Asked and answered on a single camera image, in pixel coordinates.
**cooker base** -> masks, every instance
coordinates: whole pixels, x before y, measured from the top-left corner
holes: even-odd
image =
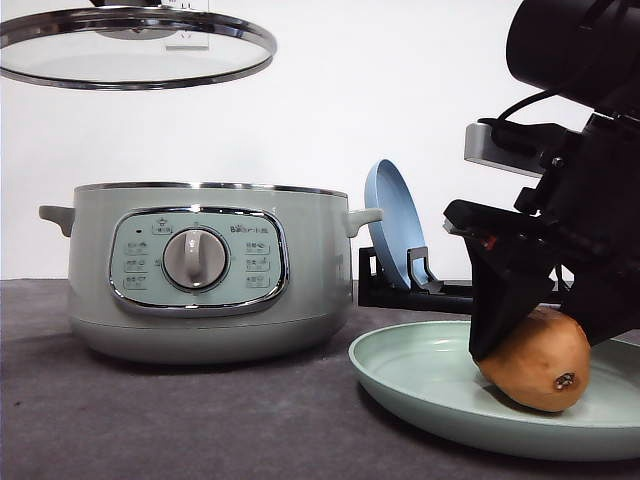
[[[275,357],[321,343],[342,328],[346,312],[282,323],[214,328],[131,328],[72,317],[89,348],[142,363],[203,365]]]

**cooker rim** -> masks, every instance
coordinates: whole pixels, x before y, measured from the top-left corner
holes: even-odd
[[[311,187],[294,187],[289,185],[270,185],[256,183],[232,183],[232,182],[116,182],[116,183],[93,183],[81,185],[75,188],[75,192],[88,192],[96,190],[115,190],[122,188],[186,188],[192,190],[200,189],[225,189],[225,190],[253,190],[270,192],[295,192],[311,193],[316,195],[330,195],[334,197],[348,198],[344,192],[336,190],[325,190]]]

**green plate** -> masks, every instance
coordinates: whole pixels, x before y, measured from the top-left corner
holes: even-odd
[[[349,348],[364,388],[403,420],[472,447],[546,460],[640,457],[640,347],[592,350],[591,382],[558,414],[521,407],[487,382],[468,352],[469,322],[398,325]]]

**silver trim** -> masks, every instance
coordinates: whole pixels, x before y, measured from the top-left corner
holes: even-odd
[[[268,57],[247,67],[203,77],[162,81],[99,82],[45,77],[0,67],[8,78],[35,85],[82,90],[164,90],[229,82],[264,70],[277,51],[275,37],[264,28],[217,13],[169,7],[104,6],[38,13],[0,24],[0,48],[49,35],[76,32],[113,32],[131,29],[187,30],[238,38],[264,48]]]
[[[75,192],[88,192],[93,190],[113,190],[117,188],[224,188],[229,190],[263,190],[274,192],[297,192],[315,193],[318,195],[331,195],[334,197],[348,198],[348,195],[335,190],[324,190],[319,188],[291,187],[286,185],[262,185],[253,183],[226,183],[226,182],[119,182],[119,183],[94,183],[91,185],[81,185],[75,188]]]
[[[118,229],[122,223],[137,215],[151,215],[156,213],[171,213],[171,212],[193,212],[194,208],[198,208],[198,211],[205,213],[220,213],[220,214],[234,214],[240,215],[249,214],[266,218],[276,229],[276,236],[278,237],[278,250],[280,251],[280,262],[282,263],[282,271],[280,272],[280,278],[278,283],[267,294],[262,297],[250,300],[248,302],[224,304],[224,305],[155,305],[133,300],[124,295],[113,281],[111,267],[113,264],[113,252],[115,249],[116,235]],[[109,285],[112,289],[114,298],[118,301],[125,310],[131,311],[136,314],[143,315],[155,315],[161,317],[186,317],[186,318],[201,318],[201,317],[221,317],[231,315],[241,315],[246,313],[254,313],[261,310],[266,310],[273,303],[278,300],[280,294],[282,294],[289,285],[289,253],[287,248],[287,242],[284,235],[284,228],[280,221],[262,210],[252,210],[247,208],[232,208],[232,207],[157,207],[157,208],[140,208],[131,210],[125,216],[123,216],[116,224],[113,240],[111,242],[111,253],[109,255],[107,266],[107,275]]]

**white backdrop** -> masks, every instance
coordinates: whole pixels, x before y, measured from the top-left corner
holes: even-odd
[[[347,192],[364,206],[371,165],[403,172],[443,278],[470,278],[442,229],[455,198],[511,208],[526,177],[462,160],[464,130],[535,90],[509,75],[518,0],[215,0],[275,34],[271,67],[228,84],[82,92],[2,79],[2,278],[65,277],[68,239],[37,218],[73,188],[115,181],[234,181]],[[3,18],[85,1],[3,1]],[[581,129],[553,99],[516,115]],[[366,229],[354,253],[370,244]]]

